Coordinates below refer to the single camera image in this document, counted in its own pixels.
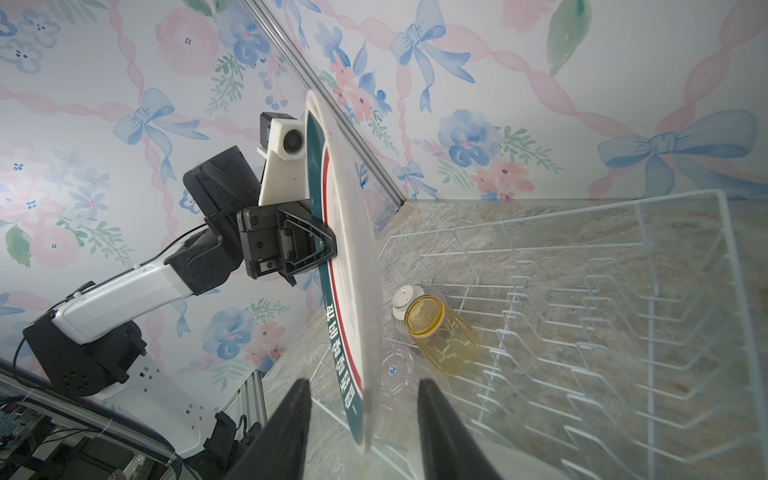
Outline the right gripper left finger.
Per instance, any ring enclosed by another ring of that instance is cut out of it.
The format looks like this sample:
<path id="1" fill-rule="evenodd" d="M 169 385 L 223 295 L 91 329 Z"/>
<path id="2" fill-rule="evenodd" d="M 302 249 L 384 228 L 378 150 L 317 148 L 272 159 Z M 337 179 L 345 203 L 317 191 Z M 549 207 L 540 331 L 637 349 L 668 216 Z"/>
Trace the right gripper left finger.
<path id="1" fill-rule="evenodd" d="M 298 379 L 224 478 L 302 479 L 311 420 L 308 379 Z"/>

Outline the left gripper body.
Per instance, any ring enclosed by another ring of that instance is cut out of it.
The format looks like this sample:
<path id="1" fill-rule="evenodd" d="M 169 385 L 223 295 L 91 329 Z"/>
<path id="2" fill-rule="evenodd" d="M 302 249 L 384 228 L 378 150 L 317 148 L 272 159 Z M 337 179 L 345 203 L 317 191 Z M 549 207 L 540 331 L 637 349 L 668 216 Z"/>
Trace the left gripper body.
<path id="1" fill-rule="evenodd" d="M 277 273 L 285 280 L 294 280 L 287 274 L 280 252 L 281 237 L 277 208 L 299 202 L 288 202 L 269 206 L 252 206 L 236 213 L 241 248 L 246 273 L 253 279 Z"/>

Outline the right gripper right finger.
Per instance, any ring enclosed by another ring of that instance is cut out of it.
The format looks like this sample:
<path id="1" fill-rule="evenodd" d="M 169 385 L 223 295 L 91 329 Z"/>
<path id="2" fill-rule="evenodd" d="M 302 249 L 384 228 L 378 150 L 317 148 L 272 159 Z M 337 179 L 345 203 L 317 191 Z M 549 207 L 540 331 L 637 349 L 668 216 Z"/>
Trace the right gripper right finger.
<path id="1" fill-rule="evenodd" d="M 419 443 L 425 462 L 477 448 L 467 428 L 432 379 L 421 379 L 419 382 L 417 418 Z"/>

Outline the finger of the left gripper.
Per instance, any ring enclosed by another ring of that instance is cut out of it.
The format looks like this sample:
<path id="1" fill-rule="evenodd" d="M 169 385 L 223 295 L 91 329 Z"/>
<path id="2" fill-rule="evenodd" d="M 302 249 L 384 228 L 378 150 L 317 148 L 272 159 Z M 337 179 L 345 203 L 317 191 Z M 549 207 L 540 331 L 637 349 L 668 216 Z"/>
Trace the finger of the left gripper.
<path id="1" fill-rule="evenodd" d="M 327 263 L 337 255 L 336 236 L 320 219 L 315 218 L 304 201 L 277 206 L 280 249 L 278 273 L 290 285 L 296 276 Z"/>

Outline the green red rim plate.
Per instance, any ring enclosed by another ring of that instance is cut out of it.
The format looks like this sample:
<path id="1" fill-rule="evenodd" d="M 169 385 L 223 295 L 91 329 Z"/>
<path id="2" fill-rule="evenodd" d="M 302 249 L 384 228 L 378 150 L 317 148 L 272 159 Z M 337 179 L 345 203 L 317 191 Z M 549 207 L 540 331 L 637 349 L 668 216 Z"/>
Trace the green red rim plate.
<path id="1" fill-rule="evenodd" d="M 308 188 L 312 215 L 335 234 L 337 255 L 318 272 L 343 410 L 365 454 L 380 400 L 382 274 L 355 153 L 320 100 L 306 96 Z"/>

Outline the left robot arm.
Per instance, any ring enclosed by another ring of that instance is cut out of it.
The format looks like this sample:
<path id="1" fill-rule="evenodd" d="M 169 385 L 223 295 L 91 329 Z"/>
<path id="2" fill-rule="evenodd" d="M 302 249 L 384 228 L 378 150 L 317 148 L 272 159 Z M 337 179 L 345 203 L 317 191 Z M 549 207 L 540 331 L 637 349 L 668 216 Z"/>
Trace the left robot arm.
<path id="1" fill-rule="evenodd" d="M 201 230 L 177 249 L 82 285 L 24 329 L 51 390 L 88 397 L 125 383 L 146 349 L 135 319 L 215 289 L 239 268 L 253 279 L 277 274 L 294 285 L 297 275 L 336 255 L 332 230 L 311 213 L 306 152 L 261 154 L 261 176 L 236 146 L 186 172 L 183 183 L 204 215 Z"/>

